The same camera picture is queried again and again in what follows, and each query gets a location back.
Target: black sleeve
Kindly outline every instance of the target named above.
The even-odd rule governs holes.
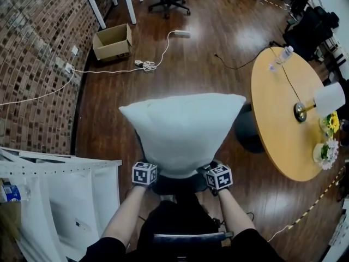
[[[105,237],[89,246],[80,261],[122,261],[125,253],[126,248],[123,243],[116,238]]]
[[[230,248],[234,261],[240,261],[238,258],[241,261],[284,261],[255,229],[239,233],[233,238]]]

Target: wall outlet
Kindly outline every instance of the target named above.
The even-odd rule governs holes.
[[[76,47],[76,46],[73,46],[73,48],[71,49],[71,52],[74,54],[74,55],[77,55],[77,52],[79,51],[79,49]]]
[[[72,68],[73,68],[73,65],[67,63],[67,64],[65,65],[65,68],[64,68],[64,69],[65,69],[68,73],[70,73],[71,70],[72,70]]]

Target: white pillow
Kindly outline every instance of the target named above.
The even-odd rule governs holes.
[[[140,136],[146,159],[166,177],[187,178],[213,160],[245,101],[235,94],[207,93],[119,109]]]

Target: table lamp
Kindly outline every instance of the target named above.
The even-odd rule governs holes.
[[[298,102],[293,107],[294,116],[298,122],[306,120],[306,113],[316,108],[321,117],[326,117],[345,104],[345,95],[338,82],[324,86],[314,94],[314,102],[310,106],[304,106]]]

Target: plastic bottle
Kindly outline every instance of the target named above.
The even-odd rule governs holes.
[[[284,64],[287,60],[291,58],[293,55],[293,47],[286,46],[282,50],[282,52],[278,55],[278,57],[275,59],[273,64],[270,64],[271,71],[275,72],[277,69]]]
[[[25,184],[1,185],[0,186],[0,203],[27,201],[30,198],[30,189]]]

